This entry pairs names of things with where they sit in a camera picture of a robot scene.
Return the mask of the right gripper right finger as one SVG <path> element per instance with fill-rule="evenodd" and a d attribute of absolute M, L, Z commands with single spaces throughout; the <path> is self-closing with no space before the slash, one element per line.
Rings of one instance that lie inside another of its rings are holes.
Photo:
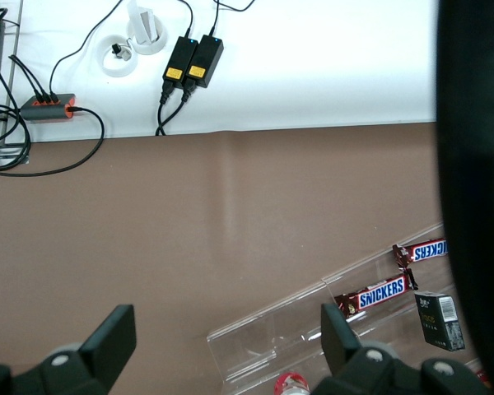
<path fill-rule="evenodd" d="M 342 311 L 321 305 L 321 346 L 331 375 L 313 394 L 491 394 L 477 375 L 455 360 L 431 358 L 414 369 L 380 342 L 363 346 Z"/>

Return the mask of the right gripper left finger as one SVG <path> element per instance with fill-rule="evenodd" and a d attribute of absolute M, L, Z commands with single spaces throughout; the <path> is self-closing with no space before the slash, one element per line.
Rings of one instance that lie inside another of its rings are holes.
<path fill-rule="evenodd" d="M 134 306 L 120 304 L 82 343 L 61 346 L 14 375 L 0 364 L 0 394 L 108 394 L 137 345 Z"/>

